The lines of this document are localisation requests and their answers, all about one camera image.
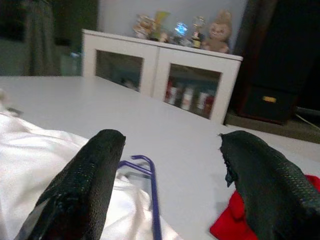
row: red fabric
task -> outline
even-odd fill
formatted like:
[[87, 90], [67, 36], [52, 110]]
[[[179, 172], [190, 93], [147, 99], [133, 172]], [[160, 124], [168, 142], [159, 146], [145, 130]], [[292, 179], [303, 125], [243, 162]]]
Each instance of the red fabric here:
[[[320, 192], [320, 178], [306, 177]], [[232, 194], [228, 207], [210, 227], [210, 233], [219, 240], [258, 240], [246, 223], [245, 205], [237, 191]]]

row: cable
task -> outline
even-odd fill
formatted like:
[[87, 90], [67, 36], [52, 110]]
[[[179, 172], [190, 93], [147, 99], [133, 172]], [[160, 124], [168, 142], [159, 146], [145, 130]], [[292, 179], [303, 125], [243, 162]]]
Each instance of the cable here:
[[300, 118], [302, 121], [306, 122], [307, 124], [310, 124], [312, 127], [316, 128], [318, 131], [320, 131], [320, 127], [317, 125], [314, 125], [313, 123], [309, 122], [308, 120], [304, 119], [302, 116], [299, 114], [295, 114], [298, 118]]

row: white fabric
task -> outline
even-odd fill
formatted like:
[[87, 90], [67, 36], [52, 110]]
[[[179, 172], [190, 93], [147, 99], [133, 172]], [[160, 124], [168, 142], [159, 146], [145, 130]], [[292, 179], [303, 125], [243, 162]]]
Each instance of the white fabric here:
[[[13, 240], [40, 194], [88, 140], [0, 112], [0, 240]], [[117, 174], [101, 240], [152, 240], [149, 195]], [[182, 240], [161, 219], [164, 240]]]

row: white cabinet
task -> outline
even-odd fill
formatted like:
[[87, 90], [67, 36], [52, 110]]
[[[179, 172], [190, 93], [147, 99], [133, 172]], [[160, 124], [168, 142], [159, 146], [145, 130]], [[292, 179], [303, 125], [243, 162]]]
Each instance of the white cabinet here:
[[84, 77], [103, 77], [223, 124], [242, 57], [90, 30], [83, 41]]

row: light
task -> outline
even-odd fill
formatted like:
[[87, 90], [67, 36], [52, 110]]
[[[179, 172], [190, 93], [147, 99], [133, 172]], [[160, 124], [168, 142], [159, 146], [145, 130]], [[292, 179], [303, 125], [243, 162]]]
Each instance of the light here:
[[174, 30], [177, 35], [185, 36], [188, 32], [188, 27], [183, 22], [178, 22]]

